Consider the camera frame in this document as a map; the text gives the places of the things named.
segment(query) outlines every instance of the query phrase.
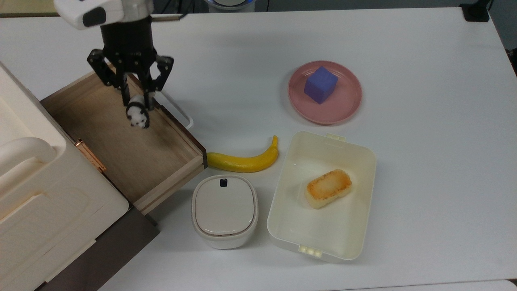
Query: white cabinet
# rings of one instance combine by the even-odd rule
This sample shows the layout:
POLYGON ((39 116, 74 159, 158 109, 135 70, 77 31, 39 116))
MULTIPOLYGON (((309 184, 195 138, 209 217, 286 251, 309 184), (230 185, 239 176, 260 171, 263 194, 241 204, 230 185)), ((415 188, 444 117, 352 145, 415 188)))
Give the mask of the white cabinet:
POLYGON ((0 290, 49 281, 128 206, 0 64, 0 290))

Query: blue cube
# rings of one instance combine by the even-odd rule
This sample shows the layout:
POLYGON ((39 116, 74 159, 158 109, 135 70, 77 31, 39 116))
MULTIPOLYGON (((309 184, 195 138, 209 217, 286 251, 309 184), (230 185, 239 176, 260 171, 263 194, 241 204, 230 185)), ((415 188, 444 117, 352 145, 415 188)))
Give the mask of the blue cube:
POLYGON ((324 67, 319 67, 305 82, 303 92, 321 104, 334 92, 337 83, 336 75, 324 67))

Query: panda toy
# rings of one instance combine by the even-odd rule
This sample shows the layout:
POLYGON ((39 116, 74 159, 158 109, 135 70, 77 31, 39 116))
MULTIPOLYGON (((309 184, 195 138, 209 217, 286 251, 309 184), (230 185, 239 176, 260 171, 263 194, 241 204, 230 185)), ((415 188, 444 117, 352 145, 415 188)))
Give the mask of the panda toy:
POLYGON ((145 110, 144 96, 134 95, 131 97, 126 107, 126 116, 131 121, 131 126, 149 127, 149 113, 145 110))

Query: toasted bread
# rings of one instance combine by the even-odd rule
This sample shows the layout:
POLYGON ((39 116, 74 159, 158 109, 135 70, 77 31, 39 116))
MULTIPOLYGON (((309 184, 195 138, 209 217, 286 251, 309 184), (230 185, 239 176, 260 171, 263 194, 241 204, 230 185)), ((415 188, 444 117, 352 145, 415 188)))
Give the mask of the toasted bread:
POLYGON ((345 171, 337 169, 309 182, 305 197, 312 208, 319 209, 348 194, 351 187, 350 176, 345 171))

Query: toy banana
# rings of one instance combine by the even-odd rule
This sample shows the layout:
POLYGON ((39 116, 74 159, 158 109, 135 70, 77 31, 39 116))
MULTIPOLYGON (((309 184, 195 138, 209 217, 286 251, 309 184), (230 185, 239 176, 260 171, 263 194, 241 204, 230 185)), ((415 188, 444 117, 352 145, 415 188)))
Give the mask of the toy banana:
POLYGON ((264 170, 271 166, 278 157, 278 137, 273 136, 269 148, 262 154, 254 157, 236 157, 220 153, 207 153, 210 167, 239 173, 252 173, 264 170))

